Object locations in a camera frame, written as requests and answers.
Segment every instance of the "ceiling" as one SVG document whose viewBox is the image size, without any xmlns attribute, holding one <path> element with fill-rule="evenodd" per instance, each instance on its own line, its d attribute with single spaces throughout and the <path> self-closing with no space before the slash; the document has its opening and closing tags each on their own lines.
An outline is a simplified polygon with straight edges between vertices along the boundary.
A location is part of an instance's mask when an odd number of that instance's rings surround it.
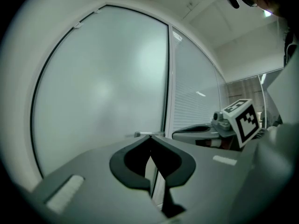
<svg viewBox="0 0 299 224">
<path fill-rule="evenodd" d="M 265 17 L 263 10 L 249 7 L 241 0 L 234 9 L 226 0 L 150 0 L 190 23 L 216 49 L 248 32 L 277 21 Z"/>
</svg>

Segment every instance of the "black cutout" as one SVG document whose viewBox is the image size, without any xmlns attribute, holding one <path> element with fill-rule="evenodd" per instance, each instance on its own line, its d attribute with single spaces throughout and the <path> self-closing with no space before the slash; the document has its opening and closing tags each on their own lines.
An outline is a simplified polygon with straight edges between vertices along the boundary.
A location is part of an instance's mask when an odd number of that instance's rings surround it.
<svg viewBox="0 0 299 224">
<path fill-rule="evenodd" d="M 196 163 L 191 155 L 153 136 L 120 149 L 110 159 L 110 170 L 128 188 L 150 193 L 150 181 L 145 168 L 150 156 L 165 179 L 165 195 L 162 212 L 173 217 L 185 209 L 173 203 L 170 188 L 184 185 L 195 171 Z"/>
<path fill-rule="evenodd" d="M 206 141 L 208 141 L 208 140 L 196 140 L 195 145 L 202 146 L 202 147 L 210 147 L 210 146 L 206 145 Z"/>
<path fill-rule="evenodd" d="M 150 136 L 117 151 L 110 159 L 112 174 L 126 187 L 146 190 L 150 193 L 150 181 L 144 177 L 150 158 Z"/>
<path fill-rule="evenodd" d="M 153 196 L 154 196 L 154 191 L 155 191 L 155 187 L 156 187 L 157 179 L 158 179 L 158 169 L 157 169 L 157 171 L 156 171 L 156 176 L 155 176 L 155 181 L 154 181 L 153 191 L 152 191 L 151 196 L 150 196 L 152 199 L 153 199 Z"/>
</svg>

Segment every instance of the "gray panel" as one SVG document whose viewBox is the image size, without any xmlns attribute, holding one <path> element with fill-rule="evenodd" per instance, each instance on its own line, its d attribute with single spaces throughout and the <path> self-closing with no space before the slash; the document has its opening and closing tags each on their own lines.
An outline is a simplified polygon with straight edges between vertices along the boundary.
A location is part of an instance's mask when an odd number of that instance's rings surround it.
<svg viewBox="0 0 299 224">
<path fill-rule="evenodd" d="M 182 207 L 190 210 L 195 205 L 202 206 L 210 198 L 214 199 L 215 195 L 219 195 L 219 198 L 221 198 L 223 194 L 220 194 L 220 192 L 227 192 L 226 195 L 229 198 L 226 200 L 232 204 L 235 195 L 250 170 L 257 140 L 248 143 L 243 152 L 237 152 L 188 145 L 176 140 L 167 140 L 163 137 L 158 138 L 166 140 L 171 145 L 187 152 L 196 161 L 196 169 L 188 182 L 182 187 L 170 189 L 174 203 L 179 203 Z M 215 161 L 213 157 L 216 155 L 237 160 L 237 164 L 232 166 Z"/>
<path fill-rule="evenodd" d="M 45 202 L 71 175 L 84 177 L 64 212 L 70 223 L 159 223 L 166 220 L 147 191 L 129 189 L 111 173 L 109 160 L 123 147 L 143 137 L 85 152 L 48 175 L 33 196 Z"/>
</svg>

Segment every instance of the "glass door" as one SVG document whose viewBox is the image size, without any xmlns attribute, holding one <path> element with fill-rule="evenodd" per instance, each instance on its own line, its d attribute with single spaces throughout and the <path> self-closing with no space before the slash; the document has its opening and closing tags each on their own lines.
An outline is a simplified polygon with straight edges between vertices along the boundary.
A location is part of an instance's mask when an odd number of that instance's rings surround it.
<svg viewBox="0 0 299 224">
<path fill-rule="evenodd" d="M 32 133 L 43 175 L 136 131 L 163 131 L 168 26 L 109 6 L 81 23 L 55 50 L 38 84 Z M 153 180 L 155 169 L 147 170 Z"/>
</svg>

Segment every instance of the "metal frame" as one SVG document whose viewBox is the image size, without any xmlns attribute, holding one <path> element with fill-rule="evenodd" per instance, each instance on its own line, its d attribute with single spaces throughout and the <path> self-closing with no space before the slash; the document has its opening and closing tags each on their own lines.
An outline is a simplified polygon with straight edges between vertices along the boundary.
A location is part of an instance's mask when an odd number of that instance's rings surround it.
<svg viewBox="0 0 299 224">
<path fill-rule="evenodd" d="M 217 72 L 219 73 L 219 75 L 221 76 L 221 78 L 224 80 L 225 82 L 225 79 L 223 77 L 223 75 L 219 72 L 219 70 L 217 69 L 217 67 L 214 65 L 214 71 L 216 73 L 216 79 L 217 79 L 217 84 L 218 84 L 218 90 L 219 90 L 219 96 L 220 96 L 220 109 L 224 109 L 225 107 L 222 107 L 222 103 L 221 103 L 221 92 L 220 92 L 220 85 L 219 85 L 219 81 L 218 81 L 218 77 L 217 77 Z M 228 86 L 227 84 L 225 83 L 225 89 L 226 89 L 226 93 L 227 93 L 227 98 L 228 98 Z"/>
<path fill-rule="evenodd" d="M 245 78 L 242 78 L 242 79 L 239 79 L 239 80 L 234 80 L 234 81 L 228 82 L 227 84 L 237 82 L 237 81 L 241 81 L 241 80 L 250 79 L 250 78 L 253 78 L 253 77 L 256 77 L 256 76 L 260 76 L 260 75 L 265 74 L 265 73 L 268 74 L 268 73 L 272 73 L 272 72 L 275 72 L 275 71 L 278 71 L 278 70 L 283 70 L 283 69 L 284 69 L 284 67 L 279 68 L 279 69 L 275 69 L 275 70 L 266 71 L 266 72 L 263 72 L 263 73 L 258 73 L 256 75 L 253 75 L 253 76 L 250 76 L 250 77 L 245 77 Z"/>
<path fill-rule="evenodd" d="M 173 29 L 172 26 L 168 26 L 168 37 L 169 37 L 169 82 L 168 82 L 168 112 L 166 114 L 166 126 L 165 136 L 171 139 L 171 132 L 173 128 L 174 119 L 174 101 L 175 101 L 175 89 L 176 89 L 176 68 L 175 68 L 175 49 L 173 44 Z"/>
<path fill-rule="evenodd" d="M 174 104 L 172 99 L 174 99 L 173 95 L 173 44 L 172 44 L 172 26 L 171 24 L 166 24 L 168 26 L 168 75 L 167 75 L 167 83 L 166 83 L 166 98 L 165 98 L 165 111 L 164 111 L 164 120 L 163 120 L 163 131 L 165 132 L 165 136 L 169 137 L 169 131 L 170 131 L 170 124 L 171 124 L 171 117 L 173 117 L 174 109 L 171 112 L 171 105 Z M 155 200 L 157 196 L 157 189 L 156 185 L 158 183 L 158 186 L 160 187 L 160 180 L 161 180 L 161 174 L 158 171 L 156 167 L 156 176 L 155 181 L 153 184 L 153 190 L 151 193 L 151 198 Z"/>
<path fill-rule="evenodd" d="M 153 190 L 153 196 L 152 196 L 152 199 L 156 203 L 156 205 L 163 205 L 163 200 L 161 203 L 158 200 L 160 195 L 164 193 L 164 190 L 165 190 L 165 180 L 162 177 L 161 173 L 158 172 L 156 188 Z"/>
<path fill-rule="evenodd" d="M 265 100 L 265 94 L 263 92 L 263 85 L 261 83 L 261 78 L 259 75 L 257 75 L 257 78 L 260 82 L 260 85 L 261 85 L 261 88 L 262 88 L 262 94 L 263 94 L 263 106 L 265 107 L 265 127 L 264 128 L 267 128 L 267 107 L 266 107 L 266 100 Z"/>
<path fill-rule="evenodd" d="M 214 65 L 213 65 L 213 68 L 214 68 L 214 73 L 215 73 L 215 76 L 216 76 L 216 81 L 217 81 L 217 85 L 218 85 L 218 92 L 219 92 L 219 105 L 220 105 L 220 110 L 221 110 L 221 109 L 222 109 L 222 105 L 221 105 L 221 94 L 220 94 L 219 81 L 218 81 L 218 78 L 217 78 L 216 68 L 215 68 L 215 66 L 214 66 Z"/>
</svg>

